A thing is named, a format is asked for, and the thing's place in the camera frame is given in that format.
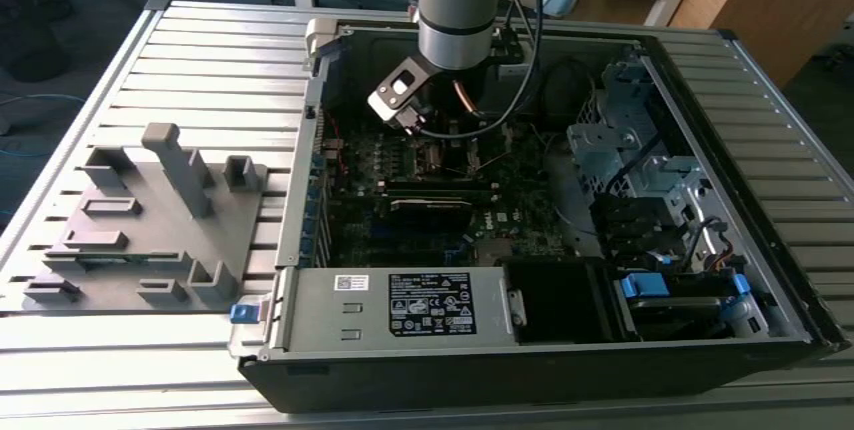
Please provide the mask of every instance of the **warning label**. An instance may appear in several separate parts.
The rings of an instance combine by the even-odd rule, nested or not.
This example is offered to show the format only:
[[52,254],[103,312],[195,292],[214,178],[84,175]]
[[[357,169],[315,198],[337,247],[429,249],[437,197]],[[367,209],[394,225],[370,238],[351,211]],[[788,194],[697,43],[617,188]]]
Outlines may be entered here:
[[389,275],[389,330],[397,337],[478,333],[469,274]]

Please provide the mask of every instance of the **white sticker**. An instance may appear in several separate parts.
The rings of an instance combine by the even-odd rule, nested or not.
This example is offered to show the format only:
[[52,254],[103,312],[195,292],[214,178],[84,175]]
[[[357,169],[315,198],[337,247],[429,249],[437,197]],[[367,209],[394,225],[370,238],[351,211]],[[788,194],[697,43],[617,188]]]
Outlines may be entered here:
[[335,275],[335,291],[366,291],[369,289],[367,275]]

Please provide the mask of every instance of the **blue latch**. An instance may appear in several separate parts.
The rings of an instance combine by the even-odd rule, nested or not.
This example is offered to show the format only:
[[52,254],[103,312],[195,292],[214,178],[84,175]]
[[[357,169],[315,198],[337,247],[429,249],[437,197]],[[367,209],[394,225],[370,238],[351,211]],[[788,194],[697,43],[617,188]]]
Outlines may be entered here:
[[260,322],[262,307],[247,303],[235,303],[231,306],[228,315],[231,323],[258,323]]
[[631,273],[619,281],[626,298],[669,297],[670,290],[661,273]]
[[750,282],[748,281],[748,277],[741,273],[733,276],[733,283],[736,284],[736,290],[738,290],[740,295],[748,295],[750,293]]

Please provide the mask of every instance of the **motherboard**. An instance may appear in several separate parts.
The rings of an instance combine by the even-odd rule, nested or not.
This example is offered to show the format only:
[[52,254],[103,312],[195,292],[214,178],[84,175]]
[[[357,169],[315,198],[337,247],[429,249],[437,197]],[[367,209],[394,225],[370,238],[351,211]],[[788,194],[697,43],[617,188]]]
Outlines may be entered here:
[[410,137],[329,115],[335,267],[493,266],[565,255],[543,155],[558,134],[526,123],[477,141]]

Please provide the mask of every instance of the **aluminum extrusion table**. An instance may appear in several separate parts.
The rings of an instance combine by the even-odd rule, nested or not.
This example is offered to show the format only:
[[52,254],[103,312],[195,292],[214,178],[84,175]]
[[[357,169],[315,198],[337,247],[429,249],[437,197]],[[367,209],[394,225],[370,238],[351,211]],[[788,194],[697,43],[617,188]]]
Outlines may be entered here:
[[[406,16],[166,1],[147,8],[0,239],[0,282],[40,268],[40,251],[58,240],[88,185],[75,170],[87,147],[139,146],[144,126],[172,121],[184,129],[182,144],[200,148],[207,162],[239,151],[271,169],[246,281],[248,292],[264,293],[290,170],[302,164],[292,150],[309,75],[306,24],[317,16]],[[661,39],[841,325],[854,328],[854,185],[738,41],[713,31],[555,27],[631,28]],[[154,158],[139,148],[128,153]],[[11,285],[0,285],[0,295]],[[693,397],[283,415],[238,373],[226,350],[230,327],[226,315],[0,318],[0,427],[377,428],[571,419],[622,428],[615,417],[630,416],[634,425],[657,428],[756,428],[756,419],[777,428],[842,428],[854,418],[854,350]]]

